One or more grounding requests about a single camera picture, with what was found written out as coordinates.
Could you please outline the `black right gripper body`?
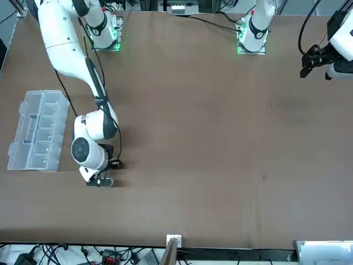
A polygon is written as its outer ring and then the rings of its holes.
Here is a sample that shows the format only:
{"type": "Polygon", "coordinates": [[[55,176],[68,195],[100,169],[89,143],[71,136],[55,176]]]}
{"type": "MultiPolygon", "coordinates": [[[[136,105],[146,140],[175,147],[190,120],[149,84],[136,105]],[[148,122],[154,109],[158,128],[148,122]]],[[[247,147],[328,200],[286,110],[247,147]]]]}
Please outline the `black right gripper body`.
{"type": "Polygon", "coordinates": [[[114,147],[108,144],[98,144],[99,159],[98,159],[98,170],[97,178],[107,178],[108,170],[113,169],[113,151],[114,147]]]}

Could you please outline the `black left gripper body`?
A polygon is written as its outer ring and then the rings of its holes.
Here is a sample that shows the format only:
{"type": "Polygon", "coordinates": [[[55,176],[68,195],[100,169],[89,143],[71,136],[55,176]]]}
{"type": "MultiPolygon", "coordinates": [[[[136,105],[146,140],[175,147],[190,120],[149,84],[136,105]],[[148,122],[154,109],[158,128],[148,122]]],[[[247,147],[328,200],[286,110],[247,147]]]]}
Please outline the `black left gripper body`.
{"type": "Polygon", "coordinates": [[[326,45],[321,48],[319,46],[314,48],[317,58],[314,60],[315,67],[329,65],[337,59],[337,51],[332,45],[326,45]]]}

